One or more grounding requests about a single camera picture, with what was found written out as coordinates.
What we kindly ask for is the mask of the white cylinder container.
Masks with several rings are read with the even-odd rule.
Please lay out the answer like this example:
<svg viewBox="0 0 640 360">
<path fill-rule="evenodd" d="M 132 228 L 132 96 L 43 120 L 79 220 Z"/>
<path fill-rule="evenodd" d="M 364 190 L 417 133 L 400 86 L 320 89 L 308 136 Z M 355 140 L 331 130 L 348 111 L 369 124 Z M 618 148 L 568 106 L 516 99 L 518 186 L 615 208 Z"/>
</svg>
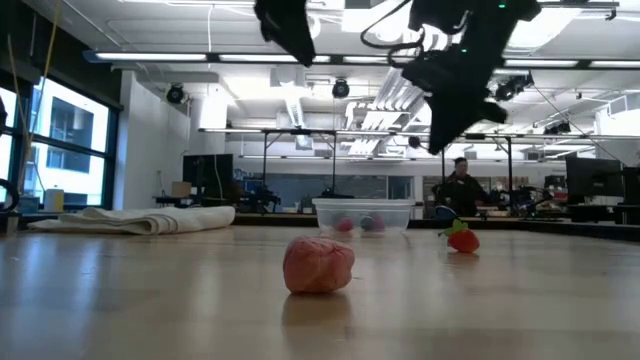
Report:
<svg viewBox="0 0 640 360">
<path fill-rule="evenodd" d="M 44 192 L 44 211 L 60 213 L 64 211 L 64 190 L 54 187 Z"/>
</svg>

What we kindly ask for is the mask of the person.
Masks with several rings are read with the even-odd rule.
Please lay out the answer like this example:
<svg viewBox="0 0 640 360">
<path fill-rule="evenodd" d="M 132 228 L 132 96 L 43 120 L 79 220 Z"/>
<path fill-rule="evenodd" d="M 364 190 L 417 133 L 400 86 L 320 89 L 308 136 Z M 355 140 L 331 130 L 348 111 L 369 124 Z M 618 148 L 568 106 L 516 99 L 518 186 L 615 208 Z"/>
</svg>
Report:
<svg viewBox="0 0 640 360">
<path fill-rule="evenodd" d="M 488 193 L 468 173 L 468 161 L 464 157 L 454 160 L 453 172 L 442 183 L 436 184 L 432 191 L 439 205 L 444 205 L 463 217 L 476 216 L 478 207 L 490 202 Z"/>
</svg>

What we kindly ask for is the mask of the clear plastic tupperware container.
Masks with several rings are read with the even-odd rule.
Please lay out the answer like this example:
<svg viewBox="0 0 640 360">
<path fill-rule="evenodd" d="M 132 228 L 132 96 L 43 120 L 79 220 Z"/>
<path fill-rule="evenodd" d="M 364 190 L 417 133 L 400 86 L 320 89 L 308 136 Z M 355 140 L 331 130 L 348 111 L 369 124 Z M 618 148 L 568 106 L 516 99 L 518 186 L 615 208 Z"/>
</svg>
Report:
<svg viewBox="0 0 640 360">
<path fill-rule="evenodd" d="M 400 234 L 409 224 L 414 201 L 387 199 L 332 199 L 314 198 L 312 204 L 316 210 L 318 225 L 323 233 L 336 236 L 377 237 L 387 234 Z M 381 214 L 385 218 L 384 232 L 364 232 L 360 227 L 363 216 Z M 354 228 L 349 233 L 334 230 L 334 224 L 342 217 L 350 217 Z"/>
</svg>

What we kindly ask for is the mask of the window with black frame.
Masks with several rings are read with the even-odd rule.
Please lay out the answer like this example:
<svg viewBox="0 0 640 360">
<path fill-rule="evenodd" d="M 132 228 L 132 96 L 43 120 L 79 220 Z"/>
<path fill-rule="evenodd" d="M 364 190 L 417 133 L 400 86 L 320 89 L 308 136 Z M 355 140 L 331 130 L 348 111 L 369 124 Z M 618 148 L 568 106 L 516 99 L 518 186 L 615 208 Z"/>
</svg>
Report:
<svg viewBox="0 0 640 360">
<path fill-rule="evenodd" d="M 0 71 L 0 179 L 45 205 L 63 193 L 64 208 L 113 205 L 118 109 L 60 79 L 14 83 Z"/>
</svg>

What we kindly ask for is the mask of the black aluminium table frame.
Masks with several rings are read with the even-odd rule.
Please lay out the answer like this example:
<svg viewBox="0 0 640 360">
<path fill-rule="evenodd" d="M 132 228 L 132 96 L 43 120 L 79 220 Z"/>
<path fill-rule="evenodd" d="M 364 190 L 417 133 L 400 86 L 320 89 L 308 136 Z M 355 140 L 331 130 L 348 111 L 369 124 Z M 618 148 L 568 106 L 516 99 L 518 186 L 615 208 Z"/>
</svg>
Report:
<svg viewBox="0 0 640 360">
<path fill-rule="evenodd" d="M 464 218 L 472 230 L 528 231 L 640 243 L 640 225 L 527 221 L 516 218 Z M 237 226 L 315 227 L 315 216 L 238 214 Z"/>
</svg>

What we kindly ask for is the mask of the black monitor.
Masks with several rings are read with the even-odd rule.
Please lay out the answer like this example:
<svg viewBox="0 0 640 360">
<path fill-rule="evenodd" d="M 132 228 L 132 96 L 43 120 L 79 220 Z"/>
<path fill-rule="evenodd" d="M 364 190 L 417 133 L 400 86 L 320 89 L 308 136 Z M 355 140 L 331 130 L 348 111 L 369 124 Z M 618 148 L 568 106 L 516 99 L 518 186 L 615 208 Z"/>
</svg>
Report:
<svg viewBox="0 0 640 360">
<path fill-rule="evenodd" d="M 587 197 L 624 196 L 619 161 L 570 157 L 565 164 L 569 204 L 583 203 Z"/>
<path fill-rule="evenodd" d="M 182 180 L 204 197 L 228 200 L 234 182 L 233 160 L 232 154 L 185 155 Z"/>
<path fill-rule="evenodd" d="M 622 170 L 624 203 L 640 205 L 640 167 L 624 167 Z"/>
</svg>

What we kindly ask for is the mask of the pink toy raspberry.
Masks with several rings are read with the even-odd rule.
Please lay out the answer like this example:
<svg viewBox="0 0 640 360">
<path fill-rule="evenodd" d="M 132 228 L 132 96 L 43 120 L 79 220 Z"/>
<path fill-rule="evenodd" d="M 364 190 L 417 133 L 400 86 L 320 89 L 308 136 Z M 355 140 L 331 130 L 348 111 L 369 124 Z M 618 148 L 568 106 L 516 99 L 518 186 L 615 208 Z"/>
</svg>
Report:
<svg viewBox="0 0 640 360">
<path fill-rule="evenodd" d="M 292 294 L 328 294 L 352 279 L 355 254 L 347 245 L 328 237 L 298 237 L 283 258 L 283 277 Z"/>
</svg>

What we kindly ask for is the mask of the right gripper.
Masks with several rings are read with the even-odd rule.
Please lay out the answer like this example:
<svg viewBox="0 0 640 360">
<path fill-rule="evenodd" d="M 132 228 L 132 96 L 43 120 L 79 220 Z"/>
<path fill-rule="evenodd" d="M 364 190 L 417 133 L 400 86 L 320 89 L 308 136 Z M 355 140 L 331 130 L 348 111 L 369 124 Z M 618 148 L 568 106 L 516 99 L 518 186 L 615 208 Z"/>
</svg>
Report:
<svg viewBox="0 0 640 360">
<path fill-rule="evenodd" d="M 428 146 L 431 154 L 441 152 L 475 122 L 506 122 L 506 110 L 488 101 L 487 85 L 493 73 L 490 65 L 475 64 L 460 47 L 425 53 L 430 56 L 433 85 L 431 92 L 424 92 L 431 110 Z"/>
</svg>

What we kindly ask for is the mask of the white folded towel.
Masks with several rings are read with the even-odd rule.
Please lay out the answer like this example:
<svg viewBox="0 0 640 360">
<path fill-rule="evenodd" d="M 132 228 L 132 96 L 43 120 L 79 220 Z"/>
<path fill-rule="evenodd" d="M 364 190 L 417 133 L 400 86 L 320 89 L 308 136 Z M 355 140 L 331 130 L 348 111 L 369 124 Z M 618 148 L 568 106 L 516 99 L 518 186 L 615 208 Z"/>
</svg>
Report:
<svg viewBox="0 0 640 360">
<path fill-rule="evenodd" d="M 30 230 L 96 234 L 164 235 L 200 232 L 228 227 L 235 219 L 231 206 L 104 210 L 86 208 L 56 219 L 29 223 Z"/>
</svg>

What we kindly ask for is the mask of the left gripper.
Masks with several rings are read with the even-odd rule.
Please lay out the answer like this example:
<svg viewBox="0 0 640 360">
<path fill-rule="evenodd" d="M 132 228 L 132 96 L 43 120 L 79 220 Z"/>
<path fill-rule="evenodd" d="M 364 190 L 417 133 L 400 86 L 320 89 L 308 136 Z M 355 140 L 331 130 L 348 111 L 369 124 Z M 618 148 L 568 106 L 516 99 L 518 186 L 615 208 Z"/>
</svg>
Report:
<svg viewBox="0 0 640 360">
<path fill-rule="evenodd" d="M 254 12 L 264 27 L 267 42 L 275 42 L 300 64 L 311 66 L 315 47 L 307 23 L 306 5 L 307 0 L 256 0 Z"/>
</svg>

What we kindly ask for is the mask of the black metal station frame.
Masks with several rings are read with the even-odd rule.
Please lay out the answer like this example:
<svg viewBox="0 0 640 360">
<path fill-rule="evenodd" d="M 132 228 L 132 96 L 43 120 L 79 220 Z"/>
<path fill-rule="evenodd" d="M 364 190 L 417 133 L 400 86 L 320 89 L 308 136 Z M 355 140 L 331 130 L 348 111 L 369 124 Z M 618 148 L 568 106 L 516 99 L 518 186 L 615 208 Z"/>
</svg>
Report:
<svg viewBox="0 0 640 360">
<path fill-rule="evenodd" d="M 508 194 L 510 204 L 513 204 L 513 150 L 512 136 L 505 134 L 484 134 L 484 133 L 465 133 L 462 135 L 463 140 L 468 141 L 484 141 L 492 140 L 503 152 L 507 154 L 508 165 Z"/>
<path fill-rule="evenodd" d="M 336 161 L 337 161 L 336 145 L 337 145 L 337 139 L 338 139 L 338 134 L 336 130 L 307 129 L 307 128 L 296 127 L 296 128 L 285 128 L 285 129 L 262 129 L 261 133 L 264 136 L 263 155 L 262 155 L 262 183 L 263 184 L 266 183 L 267 155 L 268 155 L 268 148 L 271 146 L 271 144 L 268 142 L 268 137 L 270 134 L 272 133 L 277 134 L 278 137 L 280 137 L 282 134 L 289 134 L 292 136 L 318 135 L 321 139 L 323 139 L 324 135 L 332 136 L 333 142 L 329 144 L 329 147 L 333 151 L 333 156 L 331 157 L 331 160 L 332 160 L 331 188 L 336 192 Z"/>
</svg>

